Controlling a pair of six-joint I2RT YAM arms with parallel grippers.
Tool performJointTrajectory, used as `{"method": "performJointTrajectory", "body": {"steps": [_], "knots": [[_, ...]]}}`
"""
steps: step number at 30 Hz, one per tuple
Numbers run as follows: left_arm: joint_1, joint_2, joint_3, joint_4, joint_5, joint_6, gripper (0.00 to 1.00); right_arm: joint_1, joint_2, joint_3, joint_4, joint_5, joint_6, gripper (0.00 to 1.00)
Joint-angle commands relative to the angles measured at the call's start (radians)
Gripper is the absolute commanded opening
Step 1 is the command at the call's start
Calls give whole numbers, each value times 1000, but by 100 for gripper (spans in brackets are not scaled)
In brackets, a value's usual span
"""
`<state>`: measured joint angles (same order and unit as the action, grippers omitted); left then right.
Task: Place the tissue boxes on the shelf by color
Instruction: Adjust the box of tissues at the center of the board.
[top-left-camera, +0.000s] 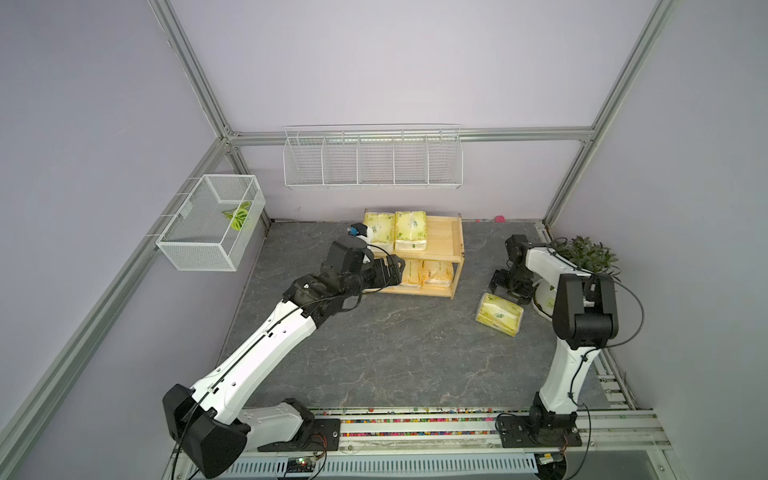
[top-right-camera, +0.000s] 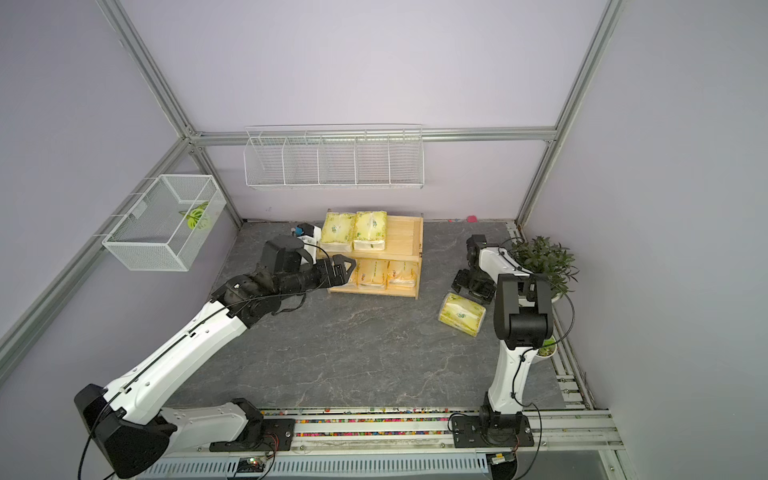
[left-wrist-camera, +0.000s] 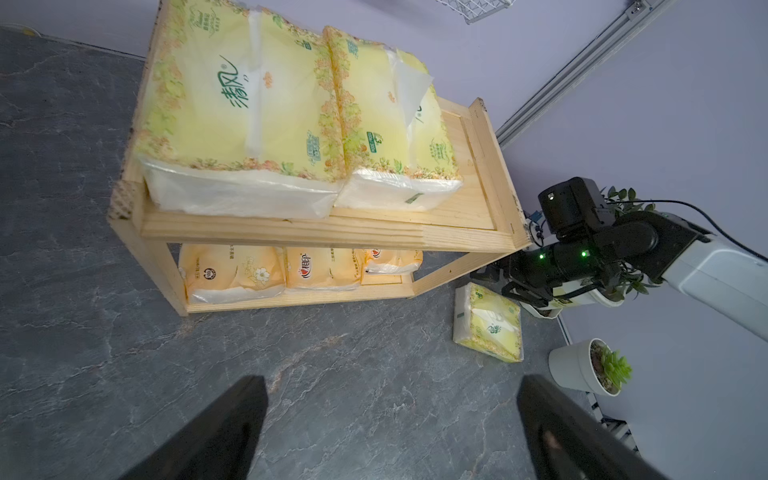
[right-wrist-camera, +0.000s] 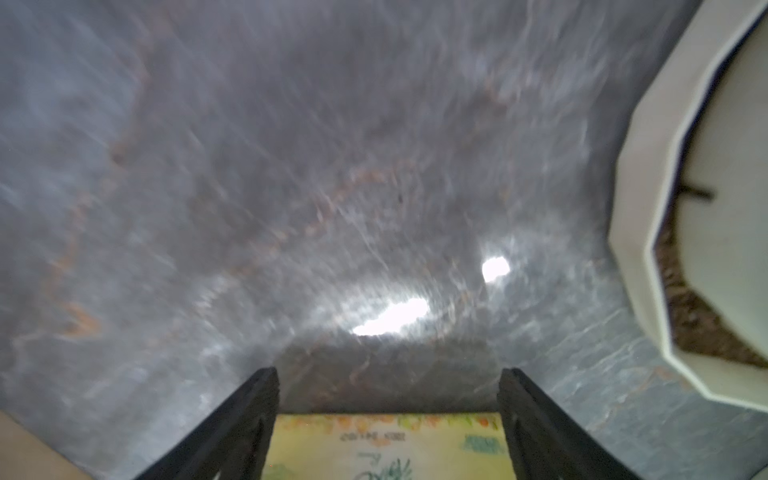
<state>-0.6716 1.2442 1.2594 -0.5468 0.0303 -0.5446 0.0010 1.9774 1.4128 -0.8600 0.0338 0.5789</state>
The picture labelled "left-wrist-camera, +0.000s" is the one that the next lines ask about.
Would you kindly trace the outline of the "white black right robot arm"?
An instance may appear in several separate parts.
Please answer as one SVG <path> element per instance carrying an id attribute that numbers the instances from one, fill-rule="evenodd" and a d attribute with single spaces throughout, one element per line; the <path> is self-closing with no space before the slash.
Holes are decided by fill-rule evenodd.
<path id="1" fill-rule="evenodd" d="M 602 193 L 582 177 L 538 199 L 554 242 L 501 258 L 472 279 L 503 281 L 504 296 L 539 315 L 589 296 L 619 304 L 668 285 L 767 337 L 767 259 L 716 223 L 701 227 L 633 190 Z"/>

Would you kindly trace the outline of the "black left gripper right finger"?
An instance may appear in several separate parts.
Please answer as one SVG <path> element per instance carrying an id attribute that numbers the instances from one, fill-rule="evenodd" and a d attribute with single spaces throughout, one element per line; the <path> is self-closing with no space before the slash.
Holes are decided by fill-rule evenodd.
<path id="1" fill-rule="evenodd" d="M 523 377 L 517 408 L 538 479 L 664 477 L 541 375 Z"/>

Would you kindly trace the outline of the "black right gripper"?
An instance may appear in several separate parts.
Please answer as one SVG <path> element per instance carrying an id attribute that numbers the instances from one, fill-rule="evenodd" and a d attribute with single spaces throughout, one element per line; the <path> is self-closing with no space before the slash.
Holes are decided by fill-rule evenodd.
<path id="1" fill-rule="evenodd" d="M 576 291 L 554 294 L 554 288 L 567 279 L 556 262 L 553 248 L 518 251 L 471 272 L 470 278 L 486 282 L 504 278 L 507 283 L 502 295 L 530 306 L 547 306 L 555 299 L 570 300 L 576 296 Z"/>

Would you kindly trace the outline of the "green tissue pack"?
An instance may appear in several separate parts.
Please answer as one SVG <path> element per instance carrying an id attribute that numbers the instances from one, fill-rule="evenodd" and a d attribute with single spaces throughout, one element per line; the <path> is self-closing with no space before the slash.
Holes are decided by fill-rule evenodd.
<path id="1" fill-rule="evenodd" d="M 455 291 L 453 342 L 506 363 L 524 359 L 521 309 L 496 292 L 468 283 Z"/>
<path id="2" fill-rule="evenodd" d="M 166 1 L 130 156 L 157 208 L 321 219 L 346 179 L 330 50 L 268 9 Z"/>
<path id="3" fill-rule="evenodd" d="M 337 207 L 436 208 L 463 180 L 428 69 L 409 52 L 331 26 L 323 35 L 347 167 Z"/>

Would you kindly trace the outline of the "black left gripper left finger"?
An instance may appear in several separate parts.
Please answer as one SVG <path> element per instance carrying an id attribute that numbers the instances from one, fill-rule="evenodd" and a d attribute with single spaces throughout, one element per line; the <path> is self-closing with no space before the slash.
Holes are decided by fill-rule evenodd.
<path id="1" fill-rule="evenodd" d="M 124 479 L 245 479 L 268 410 L 265 378 L 244 376 Z"/>

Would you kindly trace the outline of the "orange tissue pack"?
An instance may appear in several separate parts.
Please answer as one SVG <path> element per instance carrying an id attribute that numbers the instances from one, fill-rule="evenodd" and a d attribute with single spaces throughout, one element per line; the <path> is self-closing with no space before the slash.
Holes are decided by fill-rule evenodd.
<path id="1" fill-rule="evenodd" d="M 361 285 L 364 259 L 360 249 L 286 247 L 286 289 L 354 290 Z"/>
<path id="2" fill-rule="evenodd" d="M 283 293 L 282 251 L 275 247 L 184 244 L 178 268 L 193 304 L 230 304 Z"/>
<path id="3" fill-rule="evenodd" d="M 420 250 L 370 249 L 365 254 L 365 272 L 375 275 L 405 275 L 417 271 L 423 262 Z"/>

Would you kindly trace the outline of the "light wooden two-tier shelf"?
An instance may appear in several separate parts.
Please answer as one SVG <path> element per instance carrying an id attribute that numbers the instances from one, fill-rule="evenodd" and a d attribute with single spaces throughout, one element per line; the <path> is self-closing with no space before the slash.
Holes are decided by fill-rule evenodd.
<path id="1" fill-rule="evenodd" d="M 155 25 L 163 1 L 159 5 Z M 138 103 L 147 73 L 146 62 Z M 428 211 L 339 208 L 321 219 L 206 216 L 164 211 L 153 203 L 141 165 L 130 156 L 114 185 L 108 221 L 114 232 L 180 315 L 347 301 L 410 298 L 444 285 L 530 244 L 522 209 L 481 100 L 461 106 L 440 98 L 442 117 L 463 184 Z M 421 267 L 405 275 L 365 272 L 354 290 L 299 290 L 230 304 L 193 304 L 178 268 L 184 244 L 420 250 Z"/>

